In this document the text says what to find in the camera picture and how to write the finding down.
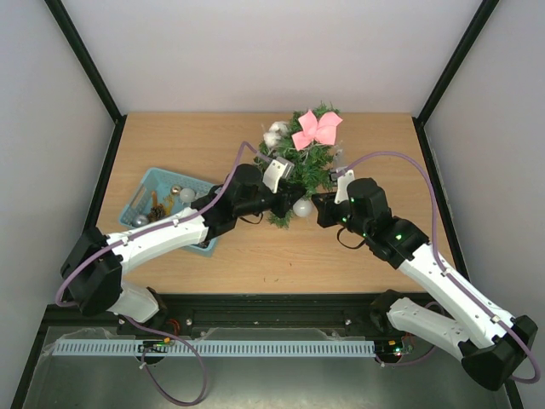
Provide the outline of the white glossy ball ornament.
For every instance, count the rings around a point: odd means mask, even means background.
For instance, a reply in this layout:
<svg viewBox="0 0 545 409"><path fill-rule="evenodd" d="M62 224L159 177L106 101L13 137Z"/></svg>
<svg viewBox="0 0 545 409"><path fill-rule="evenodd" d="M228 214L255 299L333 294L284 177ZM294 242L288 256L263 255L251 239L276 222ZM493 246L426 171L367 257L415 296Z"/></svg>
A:
<svg viewBox="0 0 545 409"><path fill-rule="evenodd" d="M313 204L308 199L297 200L292 208L297 217L308 217L313 211Z"/></svg>

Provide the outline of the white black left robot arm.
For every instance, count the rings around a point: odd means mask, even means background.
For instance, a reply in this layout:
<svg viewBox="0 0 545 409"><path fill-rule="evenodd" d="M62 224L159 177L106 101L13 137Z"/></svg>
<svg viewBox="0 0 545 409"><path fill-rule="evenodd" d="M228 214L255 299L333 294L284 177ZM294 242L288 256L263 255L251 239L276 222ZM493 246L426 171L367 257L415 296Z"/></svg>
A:
<svg viewBox="0 0 545 409"><path fill-rule="evenodd" d="M223 184L172 216L121 233L106 235L97 227L83 231L61 267L57 304L84 316L109 312L140 324L153 320L166 310L159 295L126 281L125 275L170 251L228 233L242 217L268 211L285 216L307 192L287 181L288 173L276 163L266 171L240 164Z"/></svg>

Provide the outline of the small green christmas tree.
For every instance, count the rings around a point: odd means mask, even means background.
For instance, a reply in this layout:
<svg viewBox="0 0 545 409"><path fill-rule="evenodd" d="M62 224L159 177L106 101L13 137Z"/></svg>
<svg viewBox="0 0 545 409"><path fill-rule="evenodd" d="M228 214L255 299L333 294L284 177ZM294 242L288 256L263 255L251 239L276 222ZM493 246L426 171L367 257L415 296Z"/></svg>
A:
<svg viewBox="0 0 545 409"><path fill-rule="evenodd" d="M319 190L330 191L333 187L329 169L333 165L335 145L326 146L313 142L309 147L296 151L291 136L301 130L297 119L303 114L305 114L303 111L294 111L291 119L285 121L289 124L289 134L282 138L275 148L269 150L262 140L258 151L269 158L281 157L292 162L294 169L288 181L304 186L307 194L303 198L309 200Z"/></svg>

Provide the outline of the white cotton boll ornament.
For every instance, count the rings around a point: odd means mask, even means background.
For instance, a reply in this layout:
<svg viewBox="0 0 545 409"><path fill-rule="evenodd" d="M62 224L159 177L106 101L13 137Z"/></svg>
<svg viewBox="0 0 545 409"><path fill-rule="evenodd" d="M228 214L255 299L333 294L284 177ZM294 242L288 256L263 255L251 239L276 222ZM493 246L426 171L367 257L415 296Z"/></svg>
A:
<svg viewBox="0 0 545 409"><path fill-rule="evenodd" d="M266 147L271 150L275 148L280 140L289 134L289 124L285 121L276 121L272 123L268 130L263 134L263 141Z"/></svg>

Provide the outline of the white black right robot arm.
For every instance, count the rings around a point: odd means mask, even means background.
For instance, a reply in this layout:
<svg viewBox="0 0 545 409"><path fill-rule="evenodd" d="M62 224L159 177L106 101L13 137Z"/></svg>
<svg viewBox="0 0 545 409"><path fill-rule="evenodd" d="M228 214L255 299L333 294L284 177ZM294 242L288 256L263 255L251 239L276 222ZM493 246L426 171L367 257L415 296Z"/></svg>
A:
<svg viewBox="0 0 545 409"><path fill-rule="evenodd" d="M528 316L513 316L478 291L437 251L414 223L393 216L384 190L371 178L312 196L317 223L363 240L371 253L418 283L446 311L436 313L396 291L376 299L373 327L414 334L461 362L480 386L497 391L528 358L537 333Z"/></svg>

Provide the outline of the pink felt bow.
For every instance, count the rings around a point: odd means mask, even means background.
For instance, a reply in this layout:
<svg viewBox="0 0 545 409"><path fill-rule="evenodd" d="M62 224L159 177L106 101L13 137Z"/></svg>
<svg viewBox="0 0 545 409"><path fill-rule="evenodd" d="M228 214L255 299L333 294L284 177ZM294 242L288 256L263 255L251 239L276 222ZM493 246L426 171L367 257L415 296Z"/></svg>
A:
<svg viewBox="0 0 545 409"><path fill-rule="evenodd" d="M308 111L297 119L301 130L291 138L296 151L309 147L313 142L320 145L334 146L336 144L337 127L342 118L335 112L326 112L317 118L312 111Z"/></svg>

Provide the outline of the light blue perforated basket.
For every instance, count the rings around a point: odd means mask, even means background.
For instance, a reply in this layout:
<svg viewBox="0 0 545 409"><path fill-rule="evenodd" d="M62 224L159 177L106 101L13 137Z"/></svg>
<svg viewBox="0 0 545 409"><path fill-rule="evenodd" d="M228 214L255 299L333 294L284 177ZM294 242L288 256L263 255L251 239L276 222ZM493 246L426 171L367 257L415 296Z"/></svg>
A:
<svg viewBox="0 0 545 409"><path fill-rule="evenodd" d="M182 189L192 190L194 198L200 199L212 187L213 184L208 181L155 167L149 168L121 211L118 222L127 230L138 228L140 225L137 219L141 215L148 215L154 204L162 205L167 210L167 216L172 216L189 205L180 199Z"/></svg>

